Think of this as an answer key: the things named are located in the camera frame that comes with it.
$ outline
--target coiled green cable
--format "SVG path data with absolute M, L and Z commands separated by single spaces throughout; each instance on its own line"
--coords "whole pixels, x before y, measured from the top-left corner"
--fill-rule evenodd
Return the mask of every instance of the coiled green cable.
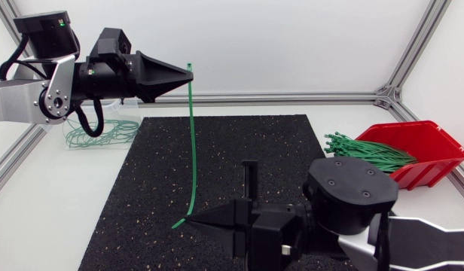
M 192 63 L 187 64 L 187 70 L 192 72 Z M 188 206 L 187 215 L 191 215 L 194 210 L 195 204 L 195 193 L 197 192 L 197 154 L 195 145 L 195 125 L 194 125 L 194 107 L 192 102 L 192 82 L 188 82 L 188 109 L 190 111 L 190 133 L 192 141 L 192 197 L 190 199 L 190 205 Z M 173 224 L 172 229 L 176 229 L 182 223 L 185 218 L 182 218 L 177 223 Z
M 339 132 L 324 137 L 331 139 L 330 142 L 326 142 L 329 145 L 329 148 L 324 149 L 326 153 L 361 158 L 385 173 L 394 172 L 408 164 L 418 163 L 417 159 L 407 152 L 383 143 L 354 140 Z
M 90 137 L 81 128 L 79 122 L 67 120 L 72 131 L 64 134 L 66 144 L 71 148 L 88 148 L 91 146 L 116 145 L 132 142 L 139 129 L 139 123 L 131 120 L 105 120 L 106 131 L 101 136 Z M 96 122 L 90 123 L 90 126 L 96 125 Z

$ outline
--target red plastic bin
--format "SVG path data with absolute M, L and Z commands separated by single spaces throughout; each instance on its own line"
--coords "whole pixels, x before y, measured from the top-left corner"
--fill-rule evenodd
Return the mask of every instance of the red plastic bin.
M 356 140 L 388 144 L 416 157 L 418 163 L 403 166 L 389 176 L 408 190 L 420 185 L 432 187 L 464 161 L 464 148 L 429 120 L 376 124 Z

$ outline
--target speckled black mat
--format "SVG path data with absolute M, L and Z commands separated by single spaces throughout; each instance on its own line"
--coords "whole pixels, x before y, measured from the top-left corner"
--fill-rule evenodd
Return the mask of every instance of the speckled black mat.
M 198 188 L 194 212 L 243 195 L 243 159 L 259 160 L 259 199 L 304 200 L 301 185 L 324 157 L 305 115 L 196 117 Z M 191 196 L 187 117 L 145 118 L 111 190 L 80 270 L 243 270 L 215 241 L 186 224 Z M 355 270 L 304 256 L 288 270 Z

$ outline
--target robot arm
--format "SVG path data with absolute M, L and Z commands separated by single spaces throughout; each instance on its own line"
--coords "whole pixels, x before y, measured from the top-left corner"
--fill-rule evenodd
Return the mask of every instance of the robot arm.
M 14 19 L 23 34 L 17 51 L 0 68 L 0 121 L 58 124 L 73 111 L 89 136 L 103 129 L 101 99 L 139 97 L 155 99 L 194 76 L 191 72 L 152 59 L 142 52 L 131 54 L 131 43 L 121 29 L 105 28 L 86 62 L 76 62 L 80 45 L 66 11 Z M 17 60 L 29 42 L 33 58 Z M 11 64 L 19 63 L 12 80 Z M 98 126 L 92 130 L 81 110 L 93 100 Z
M 257 163 L 243 165 L 244 198 L 185 220 L 248 271 L 283 271 L 302 254 L 349 258 L 361 271 L 464 270 L 464 230 L 392 215 L 398 185 L 368 162 L 314 160 L 307 201 L 294 205 L 257 202 Z

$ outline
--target black cylindrical actuator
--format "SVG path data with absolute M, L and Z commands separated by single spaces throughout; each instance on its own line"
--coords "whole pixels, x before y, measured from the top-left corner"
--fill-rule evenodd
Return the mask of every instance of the black cylindrical actuator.
M 31 50 L 37 59 L 51 59 L 70 54 L 78 57 L 80 50 L 70 27 L 66 11 L 54 11 L 14 19 L 19 33 L 29 36 Z
M 344 235 L 362 232 L 375 214 L 388 212 L 398 199 L 396 182 L 354 157 L 314 160 L 305 185 L 315 221 Z

